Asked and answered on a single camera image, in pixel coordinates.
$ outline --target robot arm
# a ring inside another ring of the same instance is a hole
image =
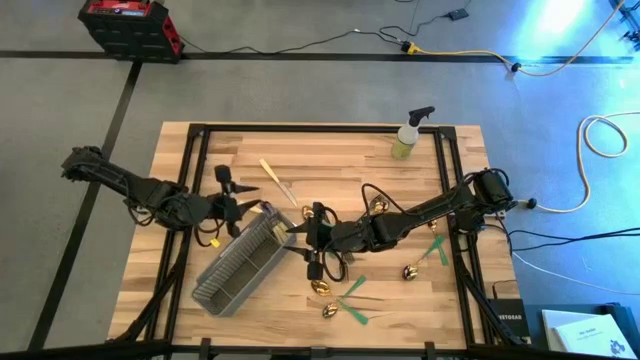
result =
[[[151,214],[149,223],[155,219],[158,224],[173,230],[198,227],[205,219],[217,219],[226,221],[229,234],[237,237],[240,230],[235,223],[260,202],[253,200],[238,205],[236,193],[258,188],[231,181],[229,167],[224,165],[215,168],[216,180],[223,191],[207,197],[191,194],[187,187],[171,181],[141,178],[105,160],[97,147],[73,148],[62,168],[63,177],[71,181],[99,182],[124,196],[130,211],[142,208]]]
[[[293,233],[306,232],[307,244],[311,245],[312,250],[289,250],[302,254],[309,262],[309,280],[321,280],[323,268],[326,270],[322,261],[326,251],[344,254],[389,250],[407,237],[411,230],[449,213],[455,213],[460,230],[479,231],[484,225],[484,215],[507,211],[517,204],[507,187],[506,175],[504,180],[502,175],[505,175],[504,172],[493,169],[468,174],[462,183],[446,193],[409,210],[373,215],[367,211],[356,221],[338,221],[334,226],[323,221],[327,219],[326,212],[330,209],[321,203],[314,203],[313,216],[303,225],[289,230]]]

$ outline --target wooden table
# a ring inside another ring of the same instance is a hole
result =
[[[185,122],[163,125],[150,176],[177,180],[188,127]],[[456,132],[464,173],[487,167],[480,127],[457,126]],[[321,201],[335,209],[341,220],[362,214],[360,186],[364,182],[379,186],[403,207],[440,194],[433,136],[421,135],[407,161],[391,159],[394,138],[392,134],[215,132],[200,193],[220,190],[213,167],[228,164],[236,182],[260,187],[241,199],[268,200],[294,223],[300,223],[300,209],[294,208],[260,167],[258,160],[264,158],[300,206]],[[191,164],[195,164],[198,148],[196,143]],[[448,146],[445,157],[451,164]],[[453,169],[448,171],[449,178],[455,179]],[[438,232],[448,235],[444,219],[439,222]],[[122,333],[151,297],[164,236],[165,230],[155,224],[136,228],[109,337]],[[229,238],[224,235],[220,241],[222,246],[217,249],[201,248],[195,241],[190,246],[173,339],[176,344],[197,345],[202,337],[210,337],[216,345],[422,348],[425,341],[433,341],[439,349],[465,348],[451,261],[443,266],[434,252],[422,263],[416,279],[408,282],[401,278],[402,268],[415,262],[433,241],[426,227],[416,229],[390,251],[356,254],[349,270],[350,282],[331,283],[332,291],[342,294],[360,275],[366,276],[366,283],[348,300],[350,306],[370,318],[366,326],[346,311],[339,311],[331,319],[322,318],[328,300],[312,292],[306,263],[293,253],[285,256],[234,316],[209,316],[191,299],[191,292],[195,278]],[[298,245],[306,246],[303,236],[298,237]],[[451,260],[448,236],[443,248]],[[487,289],[494,281],[515,279],[503,234],[481,232],[478,250]],[[501,297],[518,297],[517,284],[500,284],[499,293]],[[476,341],[481,342],[478,309],[469,298]],[[158,334],[164,329],[167,303],[161,310]]]

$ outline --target plastic basket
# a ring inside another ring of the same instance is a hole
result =
[[[231,316],[293,245],[293,227],[270,204],[198,276],[193,299],[213,316]]]

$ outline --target white cable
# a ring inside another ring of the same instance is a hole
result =
[[[629,139],[627,138],[627,134],[625,134],[625,132],[622,131],[622,129],[620,129],[618,125],[616,125],[611,120],[609,120],[609,118],[611,117],[623,116],[623,115],[640,115],[640,111],[628,111],[628,112],[609,114],[609,115],[591,115],[582,119],[582,121],[580,121],[580,125],[578,126],[578,170],[580,171],[580,177],[582,178],[582,183],[584,184],[584,188],[585,188],[584,199],[582,200],[582,202],[578,206],[571,209],[554,209],[554,208],[550,208],[542,205],[537,205],[536,207],[539,207],[542,210],[546,210],[552,213],[565,214],[565,213],[576,211],[587,204],[587,202],[589,201],[589,198],[591,197],[591,186],[589,185],[589,180],[587,179],[587,175],[584,172],[584,164],[582,162],[582,138],[584,137],[584,142],[585,144],[587,144],[589,149],[591,149],[591,151],[593,151],[594,153],[602,157],[616,158],[624,155],[624,153],[627,152],[627,148],[629,145]],[[609,125],[615,131],[617,131],[618,134],[620,134],[620,137],[622,138],[622,142],[623,142],[623,147],[619,153],[616,153],[616,154],[603,153],[597,150],[591,144],[591,141],[589,140],[589,129],[591,129],[591,126],[593,124],[599,121],[605,123],[606,125]],[[518,202],[526,204],[528,200],[518,200]]]
[[[521,258],[521,257],[520,257],[520,255],[516,254],[515,252],[513,253],[513,256],[515,256],[516,258],[518,258],[518,259],[519,259],[520,261],[522,261],[525,265],[528,265],[528,266],[530,266],[530,267],[532,267],[532,268],[534,268],[534,269],[536,269],[536,270],[538,270],[538,271],[540,271],[540,272],[543,272],[543,273],[545,273],[545,274],[549,274],[549,275],[557,276],[557,277],[559,277],[559,278],[561,278],[561,279],[565,279],[565,280],[573,281],[573,282],[578,283],[578,284],[581,284],[581,285],[589,286],[589,287],[596,288],[596,289],[599,289],[599,290],[604,290],[604,291],[612,292],[612,293],[615,293],[615,294],[640,296],[640,293],[632,293],[632,292],[625,292],[625,291],[618,291],[618,290],[607,289],[607,288],[602,287],[602,286],[589,284],[589,283],[587,283],[587,282],[580,281],[580,280],[576,280],[576,279],[570,278],[570,277],[568,277],[568,276],[564,276],[564,275],[556,274],[556,273],[554,273],[554,272],[552,272],[552,271],[545,270],[545,269],[543,269],[543,268],[540,268],[540,267],[537,267],[537,266],[533,265],[532,263],[530,263],[530,262],[526,261],[525,259]]]

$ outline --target concrete floor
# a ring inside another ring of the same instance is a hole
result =
[[[0,50],[99,50],[76,20],[82,0],[0,2]],[[459,1],[195,0],[168,1],[181,34],[211,51],[243,45],[272,51],[353,28],[409,27],[464,5]],[[488,48],[528,58],[573,55],[609,15],[607,0],[474,0],[470,17],[440,19],[414,40],[425,49]],[[634,55],[619,41],[616,20],[586,55]],[[379,39],[352,35],[309,52],[395,53]],[[532,67],[545,71],[554,66]],[[0,351],[26,348],[86,185],[60,178],[72,146],[100,145],[130,64],[110,60],[0,59]],[[573,206],[583,190],[575,163],[578,122],[590,114],[640,109],[637,65],[572,65],[547,78],[505,76],[498,64],[184,61],[145,64],[112,161],[149,171],[163,121],[392,122],[433,105],[431,121],[480,124],[493,166],[507,171],[520,198]],[[619,159],[585,152],[592,200],[569,215],[514,210],[507,226],[558,235],[586,235],[637,226],[640,135],[636,118],[621,118],[631,145]],[[621,141],[595,126],[593,142],[616,151]],[[133,233],[121,198],[100,191],[64,293],[48,347],[104,340]],[[541,239],[514,236],[518,246]],[[523,253],[546,269],[600,286],[640,292],[631,238],[583,242]],[[631,306],[637,296],[613,294],[514,266],[525,303]]]

